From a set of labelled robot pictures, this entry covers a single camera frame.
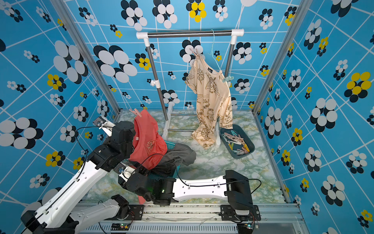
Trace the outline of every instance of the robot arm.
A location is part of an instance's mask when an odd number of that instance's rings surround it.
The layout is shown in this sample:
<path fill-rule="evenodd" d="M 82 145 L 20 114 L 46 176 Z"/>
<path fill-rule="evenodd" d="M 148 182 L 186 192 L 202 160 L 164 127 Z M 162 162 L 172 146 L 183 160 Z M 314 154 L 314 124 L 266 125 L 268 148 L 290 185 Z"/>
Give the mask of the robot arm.
<path fill-rule="evenodd" d="M 86 210 L 72 212 L 89 189 L 111 170 L 119 174 L 118 182 L 124 189 L 161 206 L 189 198 L 209 197 L 227 200 L 237 213 L 248 214 L 253 208 L 245 176 L 227 170 L 225 176 L 203 180 L 151 179 L 146 176 L 146 169 L 136 170 L 122 163 L 134 150 L 133 123 L 122 121 L 115 125 L 102 116 L 93 123 L 109 137 L 90 153 L 83 167 L 50 201 L 36 211 L 28 210 L 22 215 L 22 222 L 32 233 L 77 234 L 107 218 L 126 218 L 129 203 L 120 195 Z"/>

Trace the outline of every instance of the shirt sleeve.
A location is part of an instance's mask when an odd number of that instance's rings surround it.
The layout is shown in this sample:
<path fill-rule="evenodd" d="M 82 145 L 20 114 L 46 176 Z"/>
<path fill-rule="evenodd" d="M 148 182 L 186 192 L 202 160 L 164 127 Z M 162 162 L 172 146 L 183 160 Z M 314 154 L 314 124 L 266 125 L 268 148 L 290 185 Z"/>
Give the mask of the shirt sleeve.
<path fill-rule="evenodd" d="M 190 73 L 186 77 L 186 85 L 192 89 L 192 91 L 197 94 L 197 61 L 193 63 Z"/>
<path fill-rule="evenodd" d="M 226 129 L 233 128 L 233 111 L 231 106 L 231 96 L 227 97 L 221 105 L 220 113 L 220 127 Z"/>

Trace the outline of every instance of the marble floor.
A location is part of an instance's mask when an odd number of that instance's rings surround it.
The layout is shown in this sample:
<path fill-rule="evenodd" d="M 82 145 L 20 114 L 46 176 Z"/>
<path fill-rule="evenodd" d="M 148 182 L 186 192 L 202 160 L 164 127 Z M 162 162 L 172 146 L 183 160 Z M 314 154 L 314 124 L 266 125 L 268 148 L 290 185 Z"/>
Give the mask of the marble floor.
<path fill-rule="evenodd" d="M 162 111 L 149 111 L 159 126 L 159 134 L 162 135 L 165 120 Z M 195 111 L 173 111 L 173 113 L 193 113 Z M 133 122 L 135 115 L 123 110 L 119 121 Z M 221 144 L 204 150 L 195 140 L 190 138 L 191 132 L 169 131 L 168 141 L 183 143 L 196 151 L 196 160 L 189 166 L 181 165 L 179 176 L 184 179 L 206 179 L 225 174 L 225 170 L 235 170 L 248 178 L 256 178 L 262 181 L 253 194 L 254 203 L 285 203 L 280 186 L 275 178 L 264 144 L 257 129 L 254 117 L 249 111 L 233 111 L 233 122 L 243 128 L 255 145 L 255 151 L 249 156 L 234 159 L 226 147 Z M 170 128 L 196 129 L 199 126 L 196 116 L 171 116 Z M 107 200 L 111 196 L 120 194 L 131 203 L 137 203 L 138 197 L 124 190 L 117 183 L 118 174 L 110 172 L 99 180 L 89 191 L 86 202 L 98 202 Z M 254 190 L 259 182 L 251 180 L 251 190 Z M 195 198 L 182 202 L 191 203 L 221 203 L 219 199 Z"/>

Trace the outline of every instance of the metal pole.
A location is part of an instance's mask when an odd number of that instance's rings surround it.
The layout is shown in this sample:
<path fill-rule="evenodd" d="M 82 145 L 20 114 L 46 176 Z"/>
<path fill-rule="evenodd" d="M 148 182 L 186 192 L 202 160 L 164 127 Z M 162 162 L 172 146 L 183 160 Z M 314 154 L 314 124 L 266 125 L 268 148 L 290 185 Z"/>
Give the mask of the metal pole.
<path fill-rule="evenodd" d="M 193 114 L 170 114 L 170 115 L 179 115 L 179 116 L 197 116 Z"/>
<path fill-rule="evenodd" d="M 225 77 L 229 75 L 229 70 L 230 70 L 231 60 L 233 58 L 234 49 L 235 49 L 235 44 L 233 45 L 230 44 L 229 56 L 227 58 L 227 64 L 226 64 L 226 69 L 225 69 Z"/>
<path fill-rule="evenodd" d="M 232 30 L 214 31 L 214 36 L 231 36 Z M 213 32 L 210 31 L 173 31 L 148 33 L 148 38 L 165 38 L 165 37 L 212 37 Z"/>
<path fill-rule="evenodd" d="M 152 55 L 152 52 L 151 52 L 151 47 L 147 46 L 146 48 L 147 48 L 147 52 L 148 52 L 149 61 L 151 62 L 151 68 L 152 68 L 154 80 L 159 80 L 158 77 L 157 77 L 156 67 L 155 67 L 154 61 L 153 61 L 153 55 Z M 164 113 L 165 120 L 168 121 L 168 114 L 166 113 L 165 103 L 163 102 L 163 96 L 162 96 L 162 93 L 161 93 L 161 88 L 157 88 L 157 92 L 159 93 L 161 108 L 162 108 L 162 112 Z"/>

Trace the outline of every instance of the clothes rack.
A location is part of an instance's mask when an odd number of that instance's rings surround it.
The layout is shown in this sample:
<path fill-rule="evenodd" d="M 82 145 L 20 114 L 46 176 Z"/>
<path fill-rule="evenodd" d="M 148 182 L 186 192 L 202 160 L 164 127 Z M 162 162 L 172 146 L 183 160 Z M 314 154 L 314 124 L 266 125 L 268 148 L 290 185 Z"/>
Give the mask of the clothes rack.
<path fill-rule="evenodd" d="M 235 48 L 235 43 L 237 37 L 244 35 L 244 29 L 230 29 L 230 30 L 217 30 L 217 31 L 168 31 L 168 32 L 155 32 L 155 33 L 148 33 L 148 32 L 137 32 L 137 38 L 143 39 L 145 47 L 147 48 L 148 57 L 151 63 L 151 68 L 154 76 L 154 84 L 156 85 L 157 92 L 159 94 L 161 108 L 165 117 L 165 121 L 168 123 L 169 118 L 168 114 L 166 113 L 165 103 L 163 101 L 162 93 L 161 93 L 161 84 L 157 76 L 156 67 L 153 61 L 153 55 L 151 53 L 151 44 L 149 42 L 150 38 L 167 38 L 167 37 L 211 37 L 211 36 L 231 36 L 230 41 L 230 50 L 229 56 L 227 58 L 227 64 L 225 69 L 225 77 L 229 74 L 230 64 L 233 56 L 233 51 Z"/>

